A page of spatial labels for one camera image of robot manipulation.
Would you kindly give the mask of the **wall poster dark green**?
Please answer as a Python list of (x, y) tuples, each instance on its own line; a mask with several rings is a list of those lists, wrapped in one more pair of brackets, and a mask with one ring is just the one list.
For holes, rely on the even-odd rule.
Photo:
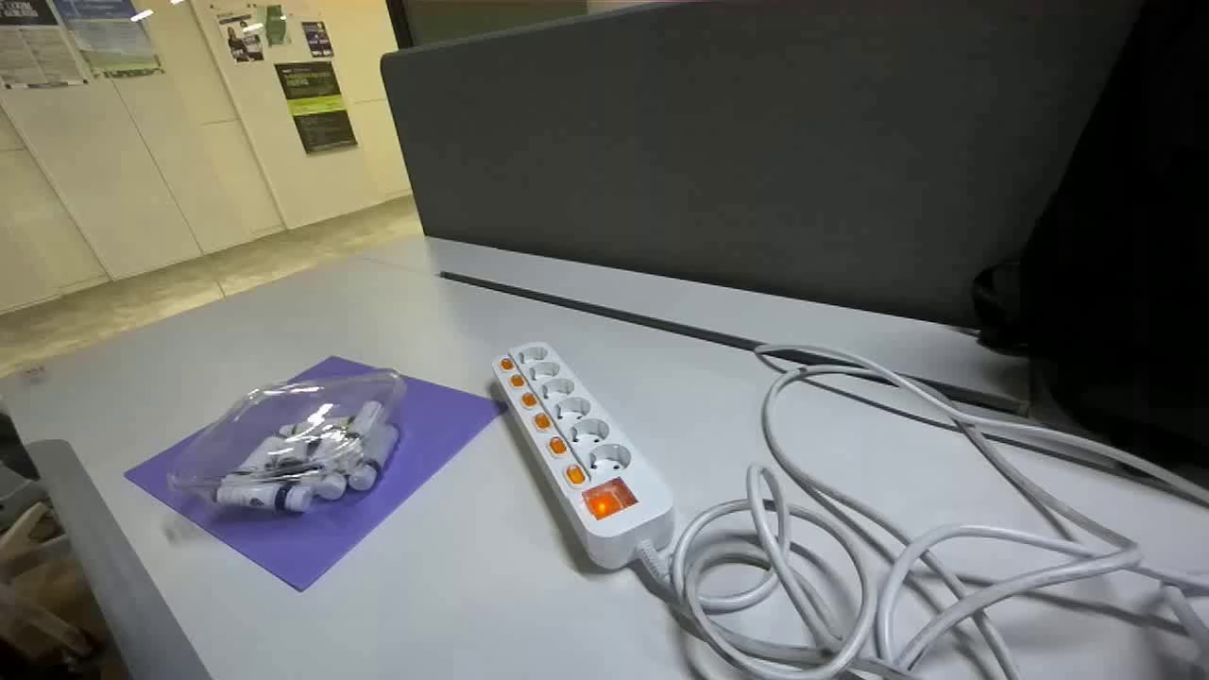
[(308, 156), (348, 152), (356, 142), (352, 114), (328, 59), (281, 65), (276, 79)]

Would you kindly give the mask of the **clear plastic tray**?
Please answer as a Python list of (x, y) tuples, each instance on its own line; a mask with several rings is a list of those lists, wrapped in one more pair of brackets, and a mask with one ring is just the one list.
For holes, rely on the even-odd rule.
[(348, 414), (356, 414), (368, 399), (385, 407), (383, 427), (397, 430), (394, 407), (405, 399), (407, 383), (397, 371), (368, 371), (339, 376), (294, 376), (281, 385), (263, 385), (234, 399), (215, 423), (208, 423), (181, 452), (181, 459), (166, 473), (171, 488), (181, 493), (197, 493), (213, 506), (215, 488), (226, 476), (257, 476), (283, 488), (308, 473), (343, 473), (356, 459), (358, 444), (343, 443)]

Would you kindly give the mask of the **purple mat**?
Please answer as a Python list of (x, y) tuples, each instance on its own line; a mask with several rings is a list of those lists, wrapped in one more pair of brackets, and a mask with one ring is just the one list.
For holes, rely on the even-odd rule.
[[(339, 376), (368, 371), (390, 366), (368, 366), (328, 356), (294, 376)], [(171, 451), (133, 463), (130, 478), (283, 584), (308, 594), (499, 414), (499, 404), (492, 396), (429, 376), (400, 376), (407, 383), (405, 399), (394, 407), (400, 444), (394, 451), (385, 478), (368, 493), (348, 493), (343, 503), (313, 503), (308, 515), (220, 510), (197, 493), (181, 493), (171, 488), (166, 473), (181, 459), (186, 444), (206, 427), (176, 443)]]

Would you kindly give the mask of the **grey desk divider panel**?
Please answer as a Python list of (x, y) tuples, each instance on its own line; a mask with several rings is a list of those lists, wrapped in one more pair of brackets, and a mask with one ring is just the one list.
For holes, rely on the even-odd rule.
[(390, 51), (434, 238), (967, 326), (1143, 0), (674, 0)]

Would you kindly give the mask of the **wall poster left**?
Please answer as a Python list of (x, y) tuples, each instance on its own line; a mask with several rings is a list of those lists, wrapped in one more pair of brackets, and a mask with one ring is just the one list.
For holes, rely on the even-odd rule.
[(0, 0), (0, 82), (8, 92), (161, 73), (147, 10), (133, 0)]

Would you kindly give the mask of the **white six-socket power strip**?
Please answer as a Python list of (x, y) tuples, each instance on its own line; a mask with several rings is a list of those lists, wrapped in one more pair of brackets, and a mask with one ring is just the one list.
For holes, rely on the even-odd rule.
[(592, 568), (623, 571), (674, 545), (674, 488), (553, 344), (519, 344), (492, 371)]

